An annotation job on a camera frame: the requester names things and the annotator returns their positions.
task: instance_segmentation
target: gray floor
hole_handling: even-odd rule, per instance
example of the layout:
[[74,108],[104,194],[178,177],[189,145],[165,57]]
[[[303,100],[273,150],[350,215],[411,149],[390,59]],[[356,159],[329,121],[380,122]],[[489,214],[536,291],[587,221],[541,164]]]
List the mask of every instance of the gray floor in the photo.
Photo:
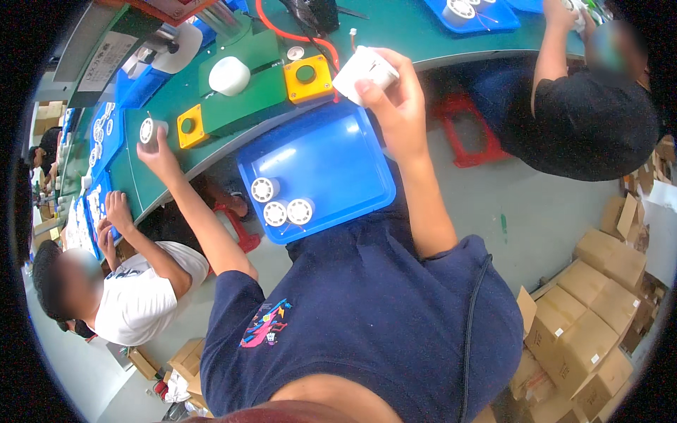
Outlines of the gray floor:
[[[475,233],[484,239],[496,269],[515,294],[522,285],[533,290],[540,277],[551,276],[569,263],[584,232],[598,227],[607,198],[618,194],[617,181],[554,177],[517,159],[459,169],[453,165],[453,151],[439,125],[431,124],[429,130],[435,172],[458,236]],[[249,257],[266,295],[291,266],[284,247],[265,238]],[[186,340],[206,334],[214,289],[215,279],[210,277],[191,306],[147,344],[159,362],[166,362]]]

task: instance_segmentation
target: green workbench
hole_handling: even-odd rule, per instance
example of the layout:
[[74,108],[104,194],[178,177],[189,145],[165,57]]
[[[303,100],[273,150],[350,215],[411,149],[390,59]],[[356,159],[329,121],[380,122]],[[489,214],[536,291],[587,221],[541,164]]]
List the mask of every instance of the green workbench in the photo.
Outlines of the green workbench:
[[[250,0],[249,4],[251,14],[256,15],[254,2]],[[370,17],[369,20],[362,20],[354,16],[339,15],[341,28],[330,35],[330,41],[338,50],[342,64],[351,55],[350,28],[357,29],[356,44],[391,48],[411,58],[417,70],[489,57],[508,57],[524,54],[524,51],[538,50],[545,29],[545,19],[542,15],[516,11],[522,25],[517,30],[457,35],[444,27],[423,1],[338,0],[338,4]],[[264,1],[263,10],[278,28],[294,34],[300,33],[278,0]],[[256,23],[254,27],[255,32],[263,28],[260,23]],[[282,43],[281,50],[284,51],[293,45],[304,44],[307,50],[306,57],[313,51],[312,48],[307,48],[307,43],[289,40],[283,40]],[[574,32],[569,33],[567,54],[571,57],[581,57],[583,48],[578,35]],[[143,219],[147,213],[168,198],[166,187],[139,161],[136,154],[139,127],[143,119],[148,117],[147,112],[150,112],[153,119],[164,120],[170,124],[169,145],[190,179],[256,136],[305,111],[296,109],[249,130],[220,139],[213,137],[189,150],[180,149],[174,122],[180,114],[200,102],[198,67],[210,54],[213,52],[207,49],[197,55],[191,64],[158,90],[143,109],[125,110],[126,140],[110,164],[110,179],[114,190],[127,192],[132,215],[136,221]],[[82,133],[81,127],[90,127],[92,116],[93,114],[88,114],[85,118],[83,115],[78,128],[79,135]]]

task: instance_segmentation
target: red wire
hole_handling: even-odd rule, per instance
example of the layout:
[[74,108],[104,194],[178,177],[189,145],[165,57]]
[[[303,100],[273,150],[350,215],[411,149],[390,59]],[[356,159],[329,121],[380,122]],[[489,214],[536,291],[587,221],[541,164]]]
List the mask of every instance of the red wire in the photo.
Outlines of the red wire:
[[[280,35],[281,37],[284,37],[284,38],[289,38],[289,39],[292,39],[292,40],[296,40],[296,41],[305,41],[305,42],[308,42],[308,37],[300,37],[300,36],[298,36],[298,35],[290,34],[289,32],[284,32],[283,30],[280,30],[280,29],[276,28],[276,27],[268,20],[268,18],[266,18],[265,15],[263,14],[263,7],[261,6],[261,0],[256,0],[256,12],[259,14],[259,18],[261,19],[261,21],[263,22],[263,24],[266,25],[266,27],[268,27],[268,29],[272,29],[273,31],[275,31],[275,33],[276,33],[277,35]],[[327,49],[329,50],[329,53],[332,55],[332,60],[334,60],[334,65],[336,65],[336,69],[340,69],[340,66],[339,66],[339,54],[336,52],[336,49],[334,48],[334,46],[331,45],[331,43],[329,43],[328,41],[325,41],[325,40],[323,40],[323,39],[313,38],[313,40],[314,40],[317,44],[321,44],[321,45],[323,45],[324,47],[327,47]]]

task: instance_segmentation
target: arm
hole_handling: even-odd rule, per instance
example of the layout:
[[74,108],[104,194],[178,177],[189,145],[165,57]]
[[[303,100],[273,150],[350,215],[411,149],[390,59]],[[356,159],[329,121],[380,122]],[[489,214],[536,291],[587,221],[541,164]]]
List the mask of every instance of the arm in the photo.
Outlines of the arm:
[[566,10],[560,0],[544,0],[543,13],[546,16],[546,32],[533,72],[531,89],[531,115],[534,117],[536,117],[533,107],[536,87],[541,80],[554,81],[567,76],[567,34],[578,17],[576,12]]
[[179,300],[183,297],[192,285],[192,276],[185,271],[167,251],[149,240],[134,226],[134,222],[132,222],[131,219],[131,213],[129,212],[129,206],[127,205],[127,196],[120,191],[109,192],[108,195],[106,195],[106,212],[108,213],[108,220],[111,225],[104,227],[103,231],[106,231],[104,234],[105,236],[99,236],[99,242],[101,242],[102,239],[107,240],[106,243],[109,245],[108,252],[113,252],[113,256],[110,258],[106,255],[106,260],[108,260],[110,268],[116,269],[120,265],[119,260],[116,257],[113,259],[115,247],[112,246],[113,236],[110,233],[110,229],[115,226],[128,243],[130,243],[140,255],[148,260],[153,270],[155,270],[155,273],[157,273],[158,276],[169,280],[176,299]]
[[388,49],[374,50],[397,69],[399,85],[390,98],[371,81],[358,81],[355,88],[375,113],[399,166],[414,245],[424,259],[453,248],[458,239],[428,153],[423,92],[411,60]]
[[217,275],[238,270],[254,280],[259,274],[214,212],[185,180],[174,154],[167,145],[167,134],[158,129],[158,152],[146,153],[137,145],[139,159],[146,163],[167,186],[181,214],[200,242],[207,261]]

